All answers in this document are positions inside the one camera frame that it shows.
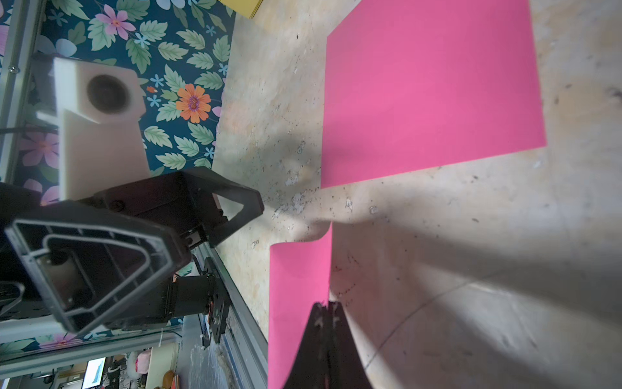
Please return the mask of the pink square paper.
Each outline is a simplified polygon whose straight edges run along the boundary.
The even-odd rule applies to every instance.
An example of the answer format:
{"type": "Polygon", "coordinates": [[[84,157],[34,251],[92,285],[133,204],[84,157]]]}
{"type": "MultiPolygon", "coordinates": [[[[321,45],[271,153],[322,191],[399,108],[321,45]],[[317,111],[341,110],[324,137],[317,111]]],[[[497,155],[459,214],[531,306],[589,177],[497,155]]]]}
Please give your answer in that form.
{"type": "Polygon", "coordinates": [[[269,388],[285,385],[313,306],[329,300],[332,241],[329,228],[314,241],[270,247],[269,388]]]}

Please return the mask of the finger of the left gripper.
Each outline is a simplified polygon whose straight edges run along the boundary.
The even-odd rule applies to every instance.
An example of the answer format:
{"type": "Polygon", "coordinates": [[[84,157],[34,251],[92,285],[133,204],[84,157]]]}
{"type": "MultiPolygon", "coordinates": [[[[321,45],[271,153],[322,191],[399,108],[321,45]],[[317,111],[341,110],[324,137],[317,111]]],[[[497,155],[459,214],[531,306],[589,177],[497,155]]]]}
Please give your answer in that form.
{"type": "Polygon", "coordinates": [[[4,233],[52,316],[76,335],[112,322],[191,260],[167,226],[70,200],[21,212],[4,233]]]}
{"type": "Polygon", "coordinates": [[[194,213],[212,248],[260,217],[265,210],[258,191],[228,180],[206,167],[184,170],[182,177],[194,205],[194,213]],[[234,217],[226,217],[217,202],[218,196],[240,204],[241,211],[234,217]]]}

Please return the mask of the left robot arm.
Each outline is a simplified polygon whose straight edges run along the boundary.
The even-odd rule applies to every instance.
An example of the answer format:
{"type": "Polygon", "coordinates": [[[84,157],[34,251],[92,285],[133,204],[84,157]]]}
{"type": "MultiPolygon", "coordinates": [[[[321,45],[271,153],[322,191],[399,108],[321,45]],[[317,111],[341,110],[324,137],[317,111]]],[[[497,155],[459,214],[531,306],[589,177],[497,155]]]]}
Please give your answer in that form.
{"type": "Polygon", "coordinates": [[[193,250],[262,215],[260,194],[206,167],[42,205],[1,186],[1,318],[51,316],[70,333],[136,331],[228,314],[220,277],[180,277],[193,250]]]}

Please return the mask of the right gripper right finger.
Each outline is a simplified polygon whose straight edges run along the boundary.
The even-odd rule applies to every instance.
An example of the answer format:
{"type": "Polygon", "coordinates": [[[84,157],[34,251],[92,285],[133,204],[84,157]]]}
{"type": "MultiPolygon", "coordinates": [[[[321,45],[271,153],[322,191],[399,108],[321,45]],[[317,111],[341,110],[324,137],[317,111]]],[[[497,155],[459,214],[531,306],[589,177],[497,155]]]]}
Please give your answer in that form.
{"type": "Polygon", "coordinates": [[[372,389],[341,303],[330,303],[330,317],[330,388],[372,389]]]}

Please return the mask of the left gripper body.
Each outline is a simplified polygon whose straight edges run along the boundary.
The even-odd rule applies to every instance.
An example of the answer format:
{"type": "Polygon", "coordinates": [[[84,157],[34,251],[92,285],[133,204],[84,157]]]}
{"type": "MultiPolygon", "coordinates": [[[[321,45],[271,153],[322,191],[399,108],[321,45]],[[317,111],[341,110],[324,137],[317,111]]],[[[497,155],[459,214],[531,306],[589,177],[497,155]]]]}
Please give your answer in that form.
{"type": "MultiPolygon", "coordinates": [[[[173,229],[190,249],[191,260],[188,264],[193,259],[192,250],[207,241],[194,213],[194,205],[182,173],[149,178],[108,189],[86,199],[71,201],[149,220],[173,229]]],[[[37,207],[45,207],[40,204],[37,192],[2,185],[1,317],[4,320],[46,315],[53,317],[4,233],[5,227],[14,217],[37,207]]],[[[202,274],[180,277],[180,270],[116,315],[112,322],[99,327],[125,331],[158,328],[176,317],[210,311],[214,304],[213,276],[202,274]]]]}

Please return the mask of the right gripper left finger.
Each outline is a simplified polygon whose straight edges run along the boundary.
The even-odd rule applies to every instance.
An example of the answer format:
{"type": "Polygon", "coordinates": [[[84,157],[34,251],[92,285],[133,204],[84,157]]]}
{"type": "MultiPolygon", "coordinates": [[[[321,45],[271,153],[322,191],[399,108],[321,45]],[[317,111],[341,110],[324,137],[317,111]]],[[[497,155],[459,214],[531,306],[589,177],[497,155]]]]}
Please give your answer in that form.
{"type": "Polygon", "coordinates": [[[315,303],[283,388],[331,388],[330,342],[334,303],[315,303]]]}

